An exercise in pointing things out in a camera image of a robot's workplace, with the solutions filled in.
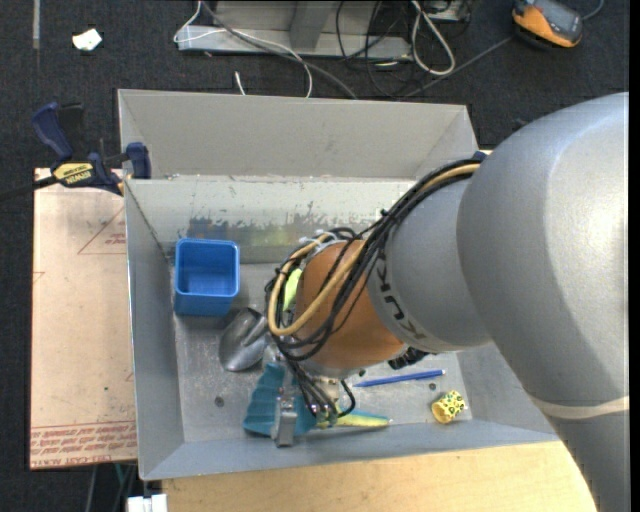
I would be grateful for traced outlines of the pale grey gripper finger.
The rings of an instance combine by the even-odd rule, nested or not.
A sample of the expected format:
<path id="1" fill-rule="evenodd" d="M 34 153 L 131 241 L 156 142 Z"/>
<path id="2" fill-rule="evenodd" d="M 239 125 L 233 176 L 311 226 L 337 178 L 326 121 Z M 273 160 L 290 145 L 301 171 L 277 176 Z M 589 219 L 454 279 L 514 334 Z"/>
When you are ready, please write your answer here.
<path id="1" fill-rule="evenodd" d="M 297 412 L 293 398 L 279 397 L 276 400 L 273 441 L 277 447 L 290 447 L 294 443 Z"/>

